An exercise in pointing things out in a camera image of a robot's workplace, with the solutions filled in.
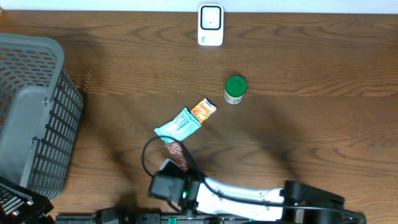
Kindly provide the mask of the white wet wipes pack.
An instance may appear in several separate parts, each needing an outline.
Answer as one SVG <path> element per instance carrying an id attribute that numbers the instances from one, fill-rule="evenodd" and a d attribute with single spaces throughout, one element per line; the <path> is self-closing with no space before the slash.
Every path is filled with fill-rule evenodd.
<path id="1" fill-rule="evenodd" d="M 170 144 L 174 141 L 183 141 L 200 127 L 201 123 L 196 117 L 191 114 L 188 108 L 184 108 L 173 120 L 155 128 L 154 131 L 164 143 Z"/>

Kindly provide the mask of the red Top chocolate bar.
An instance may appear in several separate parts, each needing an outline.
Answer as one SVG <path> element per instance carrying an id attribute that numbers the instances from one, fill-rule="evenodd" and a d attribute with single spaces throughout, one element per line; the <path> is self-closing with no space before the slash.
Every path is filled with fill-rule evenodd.
<path id="1" fill-rule="evenodd" d="M 173 141 L 165 145 L 165 148 L 169 151 L 172 157 L 178 162 L 178 165 L 183 171 L 189 169 L 188 162 L 185 158 L 182 146 L 179 142 Z"/>

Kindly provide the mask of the green lid jar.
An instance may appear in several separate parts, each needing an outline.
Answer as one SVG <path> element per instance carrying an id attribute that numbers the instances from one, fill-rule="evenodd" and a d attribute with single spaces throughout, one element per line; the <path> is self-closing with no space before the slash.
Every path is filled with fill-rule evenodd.
<path id="1" fill-rule="evenodd" d="M 224 88 L 224 99 L 231 105 L 236 105 L 242 102 L 246 94 L 247 83 L 241 76 L 230 77 Z"/>

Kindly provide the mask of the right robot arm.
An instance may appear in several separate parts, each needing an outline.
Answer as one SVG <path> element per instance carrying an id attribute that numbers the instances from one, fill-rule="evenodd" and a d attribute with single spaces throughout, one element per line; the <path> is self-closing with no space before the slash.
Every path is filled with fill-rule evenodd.
<path id="1" fill-rule="evenodd" d="M 205 213 L 263 223 L 366 223 L 365 215 L 344 208 L 343 197 L 294 181 L 286 181 L 282 188 L 259 190 L 209 177 L 157 173 L 149 195 L 191 217 Z"/>

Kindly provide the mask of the orange snack packet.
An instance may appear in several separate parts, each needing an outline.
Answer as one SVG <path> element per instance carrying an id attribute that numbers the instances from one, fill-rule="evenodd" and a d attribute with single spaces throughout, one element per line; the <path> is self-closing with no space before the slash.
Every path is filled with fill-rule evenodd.
<path id="1" fill-rule="evenodd" d="M 193 109 L 191 109 L 190 112 L 201 124 L 203 124 L 216 112 L 216 110 L 216 105 L 214 105 L 208 98 L 204 98 Z"/>

